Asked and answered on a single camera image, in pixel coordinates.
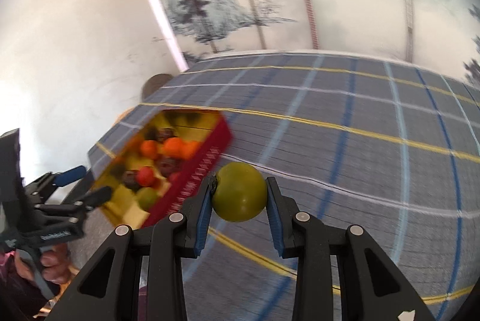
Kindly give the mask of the person's left hand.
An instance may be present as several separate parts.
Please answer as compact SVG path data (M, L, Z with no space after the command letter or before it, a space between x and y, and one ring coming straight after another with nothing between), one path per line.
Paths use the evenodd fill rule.
M46 281L66 284L72 276L68 246L54 245L51 250L44 252L41 256L41 265L44 267L42 276ZM34 281L30 267L20 257L18 250L15 252L15 266L20 277L30 282Z

